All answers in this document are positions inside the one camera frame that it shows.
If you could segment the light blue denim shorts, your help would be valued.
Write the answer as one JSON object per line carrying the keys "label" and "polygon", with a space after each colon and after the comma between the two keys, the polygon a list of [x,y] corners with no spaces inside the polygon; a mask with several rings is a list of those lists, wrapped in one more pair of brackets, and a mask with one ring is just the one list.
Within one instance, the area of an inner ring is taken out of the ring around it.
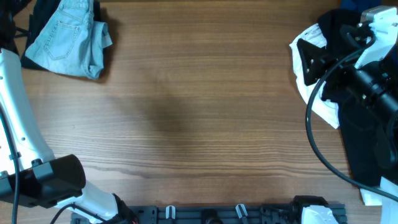
{"label": "light blue denim shorts", "polygon": [[98,79],[113,42],[107,23],[94,16],[94,0],[61,0],[25,56],[54,73]]}

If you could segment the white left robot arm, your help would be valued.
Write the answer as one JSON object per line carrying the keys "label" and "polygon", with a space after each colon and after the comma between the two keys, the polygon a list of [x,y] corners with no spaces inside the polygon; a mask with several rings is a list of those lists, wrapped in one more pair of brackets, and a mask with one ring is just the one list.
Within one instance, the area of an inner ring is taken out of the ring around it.
{"label": "white left robot arm", "polygon": [[69,209],[90,223],[132,223],[134,214],[115,194],[85,177],[73,154],[56,158],[42,137],[27,98],[19,56],[1,49],[1,201],[19,207]]}

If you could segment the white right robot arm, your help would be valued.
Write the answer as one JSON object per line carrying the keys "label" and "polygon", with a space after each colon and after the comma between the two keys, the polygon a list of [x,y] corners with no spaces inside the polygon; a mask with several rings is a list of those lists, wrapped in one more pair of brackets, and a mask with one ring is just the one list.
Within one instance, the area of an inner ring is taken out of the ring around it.
{"label": "white right robot arm", "polygon": [[[349,52],[332,54],[298,40],[304,83],[315,86],[305,125],[319,160],[341,179],[382,196],[382,223],[397,223],[397,73],[381,60],[354,66],[375,43],[374,37],[362,44],[352,42]],[[334,168],[315,143],[311,113],[318,93],[339,105],[339,124],[353,179]]]}

